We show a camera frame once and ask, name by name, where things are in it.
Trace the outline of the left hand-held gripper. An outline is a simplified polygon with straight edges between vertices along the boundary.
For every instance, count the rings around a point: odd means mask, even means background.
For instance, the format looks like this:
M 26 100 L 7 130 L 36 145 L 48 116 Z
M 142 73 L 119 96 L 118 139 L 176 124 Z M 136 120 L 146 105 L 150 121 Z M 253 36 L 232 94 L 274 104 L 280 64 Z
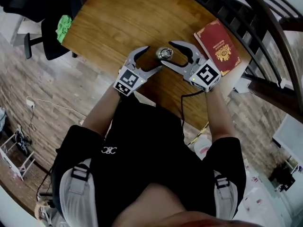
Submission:
M 129 96 L 136 91 L 140 86 L 147 82 L 148 78 L 156 74 L 162 69 L 162 66 L 157 66 L 149 71 L 143 71 L 137 68 L 136 61 L 148 51 L 149 46 L 143 46 L 132 51 L 125 64 L 121 67 L 118 77 L 114 82 L 113 88 L 124 96 Z

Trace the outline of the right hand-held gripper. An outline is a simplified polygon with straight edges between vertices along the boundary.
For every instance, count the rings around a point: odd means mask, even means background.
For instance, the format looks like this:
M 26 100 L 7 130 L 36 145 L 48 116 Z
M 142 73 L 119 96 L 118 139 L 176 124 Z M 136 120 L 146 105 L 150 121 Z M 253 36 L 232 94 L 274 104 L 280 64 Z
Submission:
M 183 79 L 204 92 L 208 92 L 221 78 L 221 72 L 210 60 L 206 59 L 195 45 L 184 41 L 169 41 L 169 44 L 178 49 L 187 57 L 187 63 L 177 63 L 161 60 L 164 66 L 183 76 Z

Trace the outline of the person's right forearm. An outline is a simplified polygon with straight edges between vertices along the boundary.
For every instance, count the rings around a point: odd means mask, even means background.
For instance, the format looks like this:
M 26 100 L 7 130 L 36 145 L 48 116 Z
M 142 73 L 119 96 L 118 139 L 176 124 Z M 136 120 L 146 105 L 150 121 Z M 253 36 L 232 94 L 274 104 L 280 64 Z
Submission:
M 226 137 L 235 137 L 235 128 L 219 85 L 205 94 L 212 143 Z

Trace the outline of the person's left forearm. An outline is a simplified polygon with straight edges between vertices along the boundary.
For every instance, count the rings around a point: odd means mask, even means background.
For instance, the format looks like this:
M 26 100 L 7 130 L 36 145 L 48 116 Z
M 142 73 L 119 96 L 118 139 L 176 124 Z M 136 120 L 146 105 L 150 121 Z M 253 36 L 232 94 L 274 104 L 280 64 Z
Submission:
M 116 89 L 114 89 L 113 85 L 111 85 L 87 115 L 82 127 L 92 130 L 104 138 L 107 134 L 119 101 L 120 94 Z

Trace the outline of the red hardcover book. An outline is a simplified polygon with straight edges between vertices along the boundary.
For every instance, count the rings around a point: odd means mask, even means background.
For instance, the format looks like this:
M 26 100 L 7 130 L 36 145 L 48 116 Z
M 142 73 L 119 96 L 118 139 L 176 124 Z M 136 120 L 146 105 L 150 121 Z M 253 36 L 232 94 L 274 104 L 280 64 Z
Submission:
M 237 49 L 218 19 L 195 32 L 194 37 L 222 76 L 241 63 Z

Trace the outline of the white adapter box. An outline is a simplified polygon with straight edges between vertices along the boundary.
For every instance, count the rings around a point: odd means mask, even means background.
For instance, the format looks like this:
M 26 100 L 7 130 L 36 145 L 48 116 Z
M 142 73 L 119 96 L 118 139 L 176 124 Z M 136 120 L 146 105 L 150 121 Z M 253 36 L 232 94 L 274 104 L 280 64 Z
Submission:
M 239 94 L 248 93 L 248 92 L 250 92 L 250 90 L 249 90 L 250 83 L 251 83 L 250 79 L 241 77 L 235 84 L 234 90 Z

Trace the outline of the person's black shirt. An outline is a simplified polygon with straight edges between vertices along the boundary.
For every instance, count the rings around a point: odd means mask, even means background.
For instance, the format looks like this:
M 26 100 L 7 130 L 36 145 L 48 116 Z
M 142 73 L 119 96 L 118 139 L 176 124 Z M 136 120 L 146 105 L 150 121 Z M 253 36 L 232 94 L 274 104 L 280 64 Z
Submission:
M 218 139 L 201 160 L 176 116 L 132 96 L 119 103 L 104 138 L 71 126 L 52 171 L 53 201 L 70 227 L 111 227 L 152 183 L 188 211 L 231 219 L 246 185 L 240 141 Z

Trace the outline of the green cloth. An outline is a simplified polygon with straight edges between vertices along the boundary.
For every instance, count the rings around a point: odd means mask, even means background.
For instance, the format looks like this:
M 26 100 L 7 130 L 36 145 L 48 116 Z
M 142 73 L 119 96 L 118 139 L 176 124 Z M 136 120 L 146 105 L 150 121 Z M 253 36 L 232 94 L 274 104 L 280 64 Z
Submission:
M 60 44 L 62 44 L 69 28 L 71 27 L 71 24 L 72 24 L 71 17 L 68 15 L 62 15 L 56 29 L 57 40 L 59 41 Z

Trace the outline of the black mesh office chair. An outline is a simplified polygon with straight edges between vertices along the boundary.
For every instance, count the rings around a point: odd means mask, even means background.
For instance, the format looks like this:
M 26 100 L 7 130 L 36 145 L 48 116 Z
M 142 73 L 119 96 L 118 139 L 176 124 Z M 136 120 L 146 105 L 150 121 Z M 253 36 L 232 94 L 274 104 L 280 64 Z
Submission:
M 31 47 L 42 43 L 47 60 L 53 60 L 69 52 L 57 40 L 56 29 L 63 15 L 74 19 L 80 11 L 82 0 L 0 0 L 4 12 L 18 14 L 36 23 L 41 23 L 42 35 L 31 39 L 30 33 L 24 37 L 25 57 L 32 57 Z

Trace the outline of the white board partition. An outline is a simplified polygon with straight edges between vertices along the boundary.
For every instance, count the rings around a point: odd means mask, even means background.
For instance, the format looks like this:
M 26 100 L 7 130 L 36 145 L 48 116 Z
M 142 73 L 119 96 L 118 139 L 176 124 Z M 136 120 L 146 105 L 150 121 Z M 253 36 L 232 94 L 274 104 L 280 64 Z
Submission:
M 292 116 L 285 116 L 273 139 L 297 157 L 303 158 L 303 124 Z

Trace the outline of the person's chin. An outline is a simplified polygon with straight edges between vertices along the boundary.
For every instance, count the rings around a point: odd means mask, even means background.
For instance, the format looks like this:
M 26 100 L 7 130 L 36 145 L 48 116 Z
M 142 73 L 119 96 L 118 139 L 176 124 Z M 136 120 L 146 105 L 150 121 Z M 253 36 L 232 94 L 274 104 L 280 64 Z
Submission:
M 187 211 L 167 187 L 150 184 L 115 219 L 112 227 L 262 227 L 240 221 L 223 220 L 199 211 Z

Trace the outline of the black boxy device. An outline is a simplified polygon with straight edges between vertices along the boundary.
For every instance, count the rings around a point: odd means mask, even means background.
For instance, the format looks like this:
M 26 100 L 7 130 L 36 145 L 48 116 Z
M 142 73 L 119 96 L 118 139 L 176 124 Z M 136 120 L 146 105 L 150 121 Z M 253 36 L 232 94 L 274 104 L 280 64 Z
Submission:
M 276 188 L 280 192 L 287 191 L 295 183 L 295 179 L 286 163 L 278 165 L 268 179 L 270 182 L 277 182 Z

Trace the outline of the white metal rack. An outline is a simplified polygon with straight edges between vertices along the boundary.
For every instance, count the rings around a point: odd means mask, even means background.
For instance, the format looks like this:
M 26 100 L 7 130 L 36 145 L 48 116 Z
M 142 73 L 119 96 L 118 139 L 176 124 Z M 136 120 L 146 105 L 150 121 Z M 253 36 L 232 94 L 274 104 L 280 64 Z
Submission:
M 19 130 L 15 131 L 1 146 L 0 155 L 8 164 L 13 176 L 24 180 L 30 167 L 35 162 L 34 151 L 28 149 L 28 142 Z

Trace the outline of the white cabinet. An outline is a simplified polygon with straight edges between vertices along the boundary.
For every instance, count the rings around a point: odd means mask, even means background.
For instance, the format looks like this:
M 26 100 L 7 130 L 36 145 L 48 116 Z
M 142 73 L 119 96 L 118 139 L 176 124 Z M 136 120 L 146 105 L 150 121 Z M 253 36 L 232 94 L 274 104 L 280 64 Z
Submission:
M 303 174 L 295 171 L 295 182 L 287 191 L 279 191 L 263 173 L 253 168 L 247 159 L 244 198 L 234 219 L 264 227 L 303 227 Z

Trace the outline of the dark wooden post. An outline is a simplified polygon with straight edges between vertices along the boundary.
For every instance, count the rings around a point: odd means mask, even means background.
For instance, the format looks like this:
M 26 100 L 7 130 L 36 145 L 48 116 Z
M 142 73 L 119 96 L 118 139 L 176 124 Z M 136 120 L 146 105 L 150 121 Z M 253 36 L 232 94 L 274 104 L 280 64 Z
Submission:
M 293 90 L 280 88 L 274 82 L 269 82 L 252 75 L 242 75 L 242 78 L 251 81 L 248 89 L 253 94 L 271 103 L 303 124 L 303 108 L 300 108 L 300 103 Z

